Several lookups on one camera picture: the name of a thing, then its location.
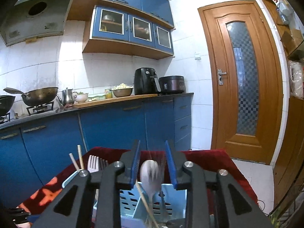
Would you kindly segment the cream chopstick behind knife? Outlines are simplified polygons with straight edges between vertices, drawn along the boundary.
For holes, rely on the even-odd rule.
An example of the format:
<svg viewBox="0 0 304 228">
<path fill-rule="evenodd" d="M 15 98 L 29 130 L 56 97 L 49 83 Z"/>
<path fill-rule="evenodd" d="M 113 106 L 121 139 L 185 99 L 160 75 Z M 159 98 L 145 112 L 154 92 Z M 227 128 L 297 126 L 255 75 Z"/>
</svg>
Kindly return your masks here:
<svg viewBox="0 0 304 228">
<path fill-rule="evenodd" d="M 84 163 L 83 163 L 82 151 L 81 151 L 81 146 L 80 146 L 80 145 L 77 145 L 77 151 L 78 151 L 80 169 L 81 169 L 81 170 L 84 170 L 84 169 L 85 169 L 85 166 L 84 166 Z"/>
</svg>

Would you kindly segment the steel bowl with food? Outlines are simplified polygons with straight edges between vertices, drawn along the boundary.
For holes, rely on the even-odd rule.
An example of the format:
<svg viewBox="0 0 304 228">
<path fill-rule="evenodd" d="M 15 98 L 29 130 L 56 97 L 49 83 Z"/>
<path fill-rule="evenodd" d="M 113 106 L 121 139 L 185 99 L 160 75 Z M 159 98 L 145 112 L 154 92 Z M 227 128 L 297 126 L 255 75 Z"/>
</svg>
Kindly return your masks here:
<svg viewBox="0 0 304 228">
<path fill-rule="evenodd" d="M 127 97 L 130 96 L 133 92 L 133 87 L 121 83 L 120 85 L 115 86 L 112 88 L 112 93 L 115 97 Z"/>
</svg>

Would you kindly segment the light blue chopsticks box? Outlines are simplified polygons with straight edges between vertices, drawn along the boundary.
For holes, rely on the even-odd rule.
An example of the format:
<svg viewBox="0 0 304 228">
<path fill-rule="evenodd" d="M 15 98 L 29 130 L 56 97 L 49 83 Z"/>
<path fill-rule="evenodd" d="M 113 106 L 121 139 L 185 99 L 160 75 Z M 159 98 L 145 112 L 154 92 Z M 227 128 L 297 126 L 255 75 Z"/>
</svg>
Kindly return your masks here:
<svg viewBox="0 0 304 228">
<path fill-rule="evenodd" d="M 167 210 L 167 220 L 162 219 L 162 204 L 159 194 L 153 196 L 153 215 L 157 222 L 167 222 L 174 219 L 185 218 L 187 191 L 175 190 L 172 184 L 162 184 L 165 205 Z M 143 221 L 147 218 L 145 206 L 141 200 L 136 187 L 132 190 L 120 191 L 120 212 L 127 218 L 137 218 Z"/>
</svg>

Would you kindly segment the blue upper glass cabinets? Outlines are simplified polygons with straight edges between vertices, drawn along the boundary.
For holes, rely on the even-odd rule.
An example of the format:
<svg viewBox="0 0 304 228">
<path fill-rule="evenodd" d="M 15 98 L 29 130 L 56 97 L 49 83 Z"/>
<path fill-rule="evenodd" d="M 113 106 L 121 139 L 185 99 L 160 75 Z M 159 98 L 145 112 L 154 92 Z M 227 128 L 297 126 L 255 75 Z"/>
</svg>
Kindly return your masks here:
<svg viewBox="0 0 304 228">
<path fill-rule="evenodd" d="M 83 53 L 121 54 L 160 60 L 174 55 L 170 30 L 126 12 L 94 6 L 85 23 Z"/>
</svg>

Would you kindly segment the steel fork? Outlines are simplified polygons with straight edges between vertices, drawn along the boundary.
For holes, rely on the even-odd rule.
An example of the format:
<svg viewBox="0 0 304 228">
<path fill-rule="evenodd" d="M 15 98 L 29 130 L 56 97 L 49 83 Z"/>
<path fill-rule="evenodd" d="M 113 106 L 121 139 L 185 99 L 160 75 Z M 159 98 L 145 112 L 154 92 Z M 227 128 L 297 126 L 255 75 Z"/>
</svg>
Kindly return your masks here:
<svg viewBox="0 0 304 228">
<path fill-rule="evenodd" d="M 162 190 L 159 192 L 159 196 L 161 197 L 161 204 L 162 204 L 162 219 L 163 221 L 167 220 L 167 210 L 166 210 L 166 205 L 165 205 L 165 199 L 164 199 L 164 193 Z"/>
</svg>

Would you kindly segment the red floral blanket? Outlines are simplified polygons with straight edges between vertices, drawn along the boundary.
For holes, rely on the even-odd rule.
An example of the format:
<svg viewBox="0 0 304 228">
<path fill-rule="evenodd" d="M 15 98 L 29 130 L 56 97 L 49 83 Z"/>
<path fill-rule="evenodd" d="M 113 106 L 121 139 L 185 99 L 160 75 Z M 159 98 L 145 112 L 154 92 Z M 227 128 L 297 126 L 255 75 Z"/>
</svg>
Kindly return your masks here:
<svg viewBox="0 0 304 228">
<path fill-rule="evenodd" d="M 126 152 L 126 149 L 111 149 L 103 147 L 94 147 L 88 153 L 82 156 L 83 162 L 86 164 L 89 155 L 98 156 L 108 163 L 113 163 L 120 159 L 121 155 Z M 226 151 L 221 149 L 215 150 L 189 150 L 183 151 L 187 160 L 199 165 L 202 169 L 217 172 L 220 169 L 226 169 L 235 180 L 243 187 L 246 193 L 253 199 L 255 203 L 258 202 L 258 197 L 251 188 L 247 179 L 239 171 L 235 163 L 232 161 Z M 31 196 L 25 199 L 18 208 L 23 208 L 26 212 L 33 215 L 41 214 L 44 209 L 57 197 L 62 191 L 62 183 L 72 173 L 74 173 L 74 165 L 66 167 L 63 171 L 53 177 L 46 185 L 41 187 Z"/>
</svg>

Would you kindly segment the white plastic bag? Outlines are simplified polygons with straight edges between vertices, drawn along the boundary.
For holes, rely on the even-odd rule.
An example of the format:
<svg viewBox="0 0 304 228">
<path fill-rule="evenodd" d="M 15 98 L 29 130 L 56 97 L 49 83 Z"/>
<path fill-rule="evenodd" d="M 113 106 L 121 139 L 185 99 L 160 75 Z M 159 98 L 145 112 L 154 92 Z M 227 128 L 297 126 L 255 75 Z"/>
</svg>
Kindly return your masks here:
<svg viewBox="0 0 304 228">
<path fill-rule="evenodd" d="M 303 64 L 297 61 L 288 62 L 291 93 L 298 99 L 303 99 Z"/>
</svg>

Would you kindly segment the white bowl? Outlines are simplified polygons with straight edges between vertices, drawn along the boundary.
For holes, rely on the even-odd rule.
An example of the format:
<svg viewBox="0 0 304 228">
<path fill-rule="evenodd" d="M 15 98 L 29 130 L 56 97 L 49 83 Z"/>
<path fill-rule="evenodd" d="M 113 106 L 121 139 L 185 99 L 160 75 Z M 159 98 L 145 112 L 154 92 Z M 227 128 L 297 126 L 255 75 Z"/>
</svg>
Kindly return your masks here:
<svg viewBox="0 0 304 228">
<path fill-rule="evenodd" d="M 81 93 L 75 95 L 75 101 L 79 104 L 86 102 L 88 99 L 88 93 Z"/>
</svg>

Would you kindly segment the beige plastic fork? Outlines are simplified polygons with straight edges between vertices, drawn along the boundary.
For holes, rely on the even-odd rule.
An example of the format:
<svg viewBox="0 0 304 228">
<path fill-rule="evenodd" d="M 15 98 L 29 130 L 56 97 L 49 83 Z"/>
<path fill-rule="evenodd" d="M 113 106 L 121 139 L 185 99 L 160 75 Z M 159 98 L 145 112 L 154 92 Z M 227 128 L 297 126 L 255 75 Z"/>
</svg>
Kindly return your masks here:
<svg viewBox="0 0 304 228">
<path fill-rule="evenodd" d="M 89 155 L 87 170 L 90 173 L 102 171 L 109 166 L 108 161 L 94 155 Z"/>
</svg>

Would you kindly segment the beige plastic spoon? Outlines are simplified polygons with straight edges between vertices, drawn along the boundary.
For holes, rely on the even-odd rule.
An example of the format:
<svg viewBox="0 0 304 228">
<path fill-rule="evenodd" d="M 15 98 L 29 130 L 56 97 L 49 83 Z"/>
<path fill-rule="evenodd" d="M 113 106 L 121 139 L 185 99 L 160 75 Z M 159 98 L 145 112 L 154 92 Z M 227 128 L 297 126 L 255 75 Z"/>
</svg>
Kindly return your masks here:
<svg viewBox="0 0 304 228">
<path fill-rule="evenodd" d="M 157 161 L 146 160 L 140 168 L 142 188 L 148 196 L 149 208 L 153 208 L 153 196 L 161 190 L 161 174 Z"/>
</svg>

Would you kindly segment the gas stove grate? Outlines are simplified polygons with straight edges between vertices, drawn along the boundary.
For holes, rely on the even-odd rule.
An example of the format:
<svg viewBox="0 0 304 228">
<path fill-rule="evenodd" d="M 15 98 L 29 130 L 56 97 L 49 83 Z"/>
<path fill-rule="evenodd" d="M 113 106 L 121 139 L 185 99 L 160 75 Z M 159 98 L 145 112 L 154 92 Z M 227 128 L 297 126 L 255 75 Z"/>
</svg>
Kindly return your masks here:
<svg viewBox="0 0 304 228">
<path fill-rule="evenodd" d="M 27 107 L 26 110 L 27 110 L 29 116 L 35 115 L 35 114 L 41 114 L 41 113 L 48 112 L 48 111 L 53 111 L 54 102 L 51 101 L 46 104 L 41 104 L 41 105 L 37 105 L 37 106 L 33 106 L 33 107 Z"/>
</svg>

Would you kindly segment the glass jar yellow contents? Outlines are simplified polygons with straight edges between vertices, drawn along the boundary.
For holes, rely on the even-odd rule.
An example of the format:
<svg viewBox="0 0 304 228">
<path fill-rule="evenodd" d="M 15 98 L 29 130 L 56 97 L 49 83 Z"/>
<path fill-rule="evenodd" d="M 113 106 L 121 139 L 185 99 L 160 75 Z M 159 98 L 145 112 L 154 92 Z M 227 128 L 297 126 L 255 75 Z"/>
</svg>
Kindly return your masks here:
<svg viewBox="0 0 304 228">
<path fill-rule="evenodd" d="M 106 99 L 112 98 L 112 90 L 111 89 L 105 89 L 105 96 L 106 96 Z"/>
</svg>

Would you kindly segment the wooden cutting board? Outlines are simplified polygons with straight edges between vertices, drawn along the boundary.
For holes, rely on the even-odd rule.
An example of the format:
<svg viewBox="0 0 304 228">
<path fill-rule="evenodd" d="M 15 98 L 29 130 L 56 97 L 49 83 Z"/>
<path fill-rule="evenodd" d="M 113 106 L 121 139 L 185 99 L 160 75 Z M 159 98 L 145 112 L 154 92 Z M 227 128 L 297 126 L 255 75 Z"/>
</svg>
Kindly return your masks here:
<svg viewBox="0 0 304 228">
<path fill-rule="evenodd" d="M 106 105 L 106 104 L 113 104 L 117 102 L 123 102 L 123 101 L 130 101 L 130 100 L 137 100 L 137 99 L 144 99 L 144 98 L 152 98 L 157 97 L 157 94 L 145 94 L 145 95 L 130 95 L 126 97 L 117 97 L 117 98 L 110 98 L 110 99 L 104 99 L 104 100 L 97 100 L 97 101 L 88 101 L 81 104 L 73 104 L 74 108 L 82 109 L 87 107 L 94 107 L 97 105 Z"/>
</svg>

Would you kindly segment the steel wok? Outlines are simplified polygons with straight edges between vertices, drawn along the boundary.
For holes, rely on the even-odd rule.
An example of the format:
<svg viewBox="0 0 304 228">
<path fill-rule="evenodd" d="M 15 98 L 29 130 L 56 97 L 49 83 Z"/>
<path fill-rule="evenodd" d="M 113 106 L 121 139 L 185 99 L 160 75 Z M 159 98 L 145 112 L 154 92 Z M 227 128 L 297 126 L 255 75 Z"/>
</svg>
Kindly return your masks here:
<svg viewBox="0 0 304 228">
<path fill-rule="evenodd" d="M 58 88 L 47 87 L 47 88 L 35 89 L 26 93 L 13 88 L 4 88 L 4 91 L 10 94 L 20 94 L 23 102 L 27 106 L 35 107 L 53 101 L 57 96 Z"/>
</svg>

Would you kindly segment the wooden shelf unit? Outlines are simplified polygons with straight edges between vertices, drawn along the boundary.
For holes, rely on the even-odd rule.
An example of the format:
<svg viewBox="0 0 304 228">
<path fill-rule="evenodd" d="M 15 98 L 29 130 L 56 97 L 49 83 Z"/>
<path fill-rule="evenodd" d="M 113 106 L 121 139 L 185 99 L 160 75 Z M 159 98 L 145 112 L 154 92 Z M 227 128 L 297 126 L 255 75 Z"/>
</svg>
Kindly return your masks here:
<svg viewBox="0 0 304 228">
<path fill-rule="evenodd" d="M 303 188 L 303 100 L 292 93 L 292 78 L 289 51 L 285 46 L 282 50 L 282 79 L 286 84 L 283 88 L 286 104 L 286 123 L 282 145 L 274 164 L 274 208 L 285 208 L 296 199 Z"/>
</svg>

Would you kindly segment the dark rice cooker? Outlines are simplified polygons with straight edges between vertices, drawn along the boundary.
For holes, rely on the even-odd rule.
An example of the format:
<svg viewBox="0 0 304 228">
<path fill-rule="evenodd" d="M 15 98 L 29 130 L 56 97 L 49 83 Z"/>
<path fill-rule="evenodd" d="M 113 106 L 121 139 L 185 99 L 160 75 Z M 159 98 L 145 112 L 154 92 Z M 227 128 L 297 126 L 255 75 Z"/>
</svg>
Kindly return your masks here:
<svg viewBox="0 0 304 228">
<path fill-rule="evenodd" d="M 181 94 L 185 92 L 185 83 L 183 76 L 164 76 L 159 78 L 161 93 Z"/>
</svg>

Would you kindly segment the wooden door with glass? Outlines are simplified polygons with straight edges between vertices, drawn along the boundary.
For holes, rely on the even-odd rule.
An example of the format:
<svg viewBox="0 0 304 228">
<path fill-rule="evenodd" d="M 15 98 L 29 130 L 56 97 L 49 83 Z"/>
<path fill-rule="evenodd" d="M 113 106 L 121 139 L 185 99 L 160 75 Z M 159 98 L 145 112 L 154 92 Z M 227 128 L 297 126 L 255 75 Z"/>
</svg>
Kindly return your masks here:
<svg viewBox="0 0 304 228">
<path fill-rule="evenodd" d="M 212 149 L 269 164 L 279 136 L 283 85 L 277 47 L 254 0 L 201 7 L 212 73 Z"/>
</svg>

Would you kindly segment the black air fryer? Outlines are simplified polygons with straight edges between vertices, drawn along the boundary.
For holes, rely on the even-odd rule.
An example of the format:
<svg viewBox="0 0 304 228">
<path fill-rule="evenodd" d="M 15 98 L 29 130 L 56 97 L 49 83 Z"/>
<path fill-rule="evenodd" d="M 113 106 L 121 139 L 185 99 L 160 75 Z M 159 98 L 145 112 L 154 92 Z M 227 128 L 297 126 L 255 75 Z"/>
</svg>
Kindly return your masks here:
<svg viewBox="0 0 304 228">
<path fill-rule="evenodd" d="M 135 95 L 160 94 L 159 79 L 154 68 L 142 67 L 135 71 L 134 77 Z"/>
</svg>

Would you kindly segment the steel kettle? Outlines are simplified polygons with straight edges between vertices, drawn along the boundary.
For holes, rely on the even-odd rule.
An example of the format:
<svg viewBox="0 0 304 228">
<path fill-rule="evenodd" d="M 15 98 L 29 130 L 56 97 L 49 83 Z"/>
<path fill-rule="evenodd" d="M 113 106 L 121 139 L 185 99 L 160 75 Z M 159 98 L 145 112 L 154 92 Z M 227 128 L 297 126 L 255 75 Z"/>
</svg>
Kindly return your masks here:
<svg viewBox="0 0 304 228">
<path fill-rule="evenodd" d="M 75 97 L 73 95 L 72 89 L 66 88 L 61 92 L 61 97 L 59 97 L 59 95 L 56 95 L 56 97 L 60 107 L 72 105 L 75 102 Z"/>
</svg>

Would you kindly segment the grey range hood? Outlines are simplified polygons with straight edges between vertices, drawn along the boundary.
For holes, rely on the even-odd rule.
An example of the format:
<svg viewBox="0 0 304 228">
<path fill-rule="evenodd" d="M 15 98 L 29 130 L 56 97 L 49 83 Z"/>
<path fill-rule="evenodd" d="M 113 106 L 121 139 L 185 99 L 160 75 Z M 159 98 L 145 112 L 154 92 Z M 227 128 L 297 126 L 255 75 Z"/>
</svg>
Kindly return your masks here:
<svg viewBox="0 0 304 228">
<path fill-rule="evenodd" d="M 18 0 L 1 24 L 5 45 L 62 35 L 72 1 Z"/>
</svg>

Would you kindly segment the black pan far left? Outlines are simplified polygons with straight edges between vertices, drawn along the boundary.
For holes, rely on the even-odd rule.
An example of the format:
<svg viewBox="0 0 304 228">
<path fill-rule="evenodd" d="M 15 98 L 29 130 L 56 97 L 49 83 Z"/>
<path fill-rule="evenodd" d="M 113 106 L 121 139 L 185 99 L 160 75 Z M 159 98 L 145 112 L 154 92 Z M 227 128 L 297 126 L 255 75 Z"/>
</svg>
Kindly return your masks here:
<svg viewBox="0 0 304 228">
<path fill-rule="evenodd" d="M 15 96 L 1 95 L 0 96 L 0 117 L 5 116 L 13 106 Z"/>
</svg>

